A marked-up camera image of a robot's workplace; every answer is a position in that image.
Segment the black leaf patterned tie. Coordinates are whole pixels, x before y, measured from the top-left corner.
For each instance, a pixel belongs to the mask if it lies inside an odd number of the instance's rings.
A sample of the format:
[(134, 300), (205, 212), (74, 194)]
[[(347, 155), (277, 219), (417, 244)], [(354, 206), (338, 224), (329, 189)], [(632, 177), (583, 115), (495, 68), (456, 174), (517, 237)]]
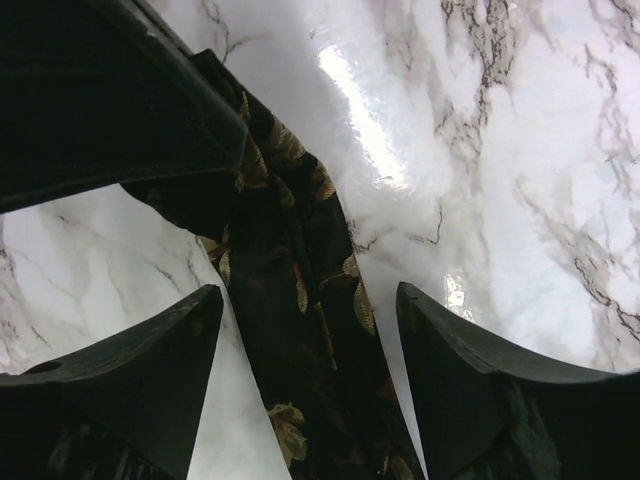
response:
[(193, 62), (247, 126), (242, 163), (127, 192), (201, 238), (293, 478), (421, 478), (325, 167), (213, 52)]

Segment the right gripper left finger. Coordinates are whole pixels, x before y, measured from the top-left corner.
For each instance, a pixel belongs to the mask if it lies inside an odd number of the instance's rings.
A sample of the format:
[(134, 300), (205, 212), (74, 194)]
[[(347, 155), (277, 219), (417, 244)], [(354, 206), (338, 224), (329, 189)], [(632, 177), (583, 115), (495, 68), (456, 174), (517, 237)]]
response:
[(205, 285), (160, 314), (1, 377), (4, 479), (184, 479), (223, 313)]

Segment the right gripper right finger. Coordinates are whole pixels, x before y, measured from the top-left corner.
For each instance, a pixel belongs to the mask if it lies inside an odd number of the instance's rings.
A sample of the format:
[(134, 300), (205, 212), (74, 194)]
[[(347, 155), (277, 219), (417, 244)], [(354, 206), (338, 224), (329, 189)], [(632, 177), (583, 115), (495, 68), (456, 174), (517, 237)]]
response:
[(635, 479), (639, 376), (514, 344), (409, 283), (399, 334), (432, 479)]

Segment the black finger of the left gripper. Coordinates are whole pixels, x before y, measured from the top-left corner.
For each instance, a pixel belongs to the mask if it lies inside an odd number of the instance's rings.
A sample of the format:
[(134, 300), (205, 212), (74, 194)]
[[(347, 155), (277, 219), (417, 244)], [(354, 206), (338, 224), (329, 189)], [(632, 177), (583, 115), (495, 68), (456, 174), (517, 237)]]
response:
[(247, 130), (145, 1), (1, 5), (1, 209), (237, 166)]

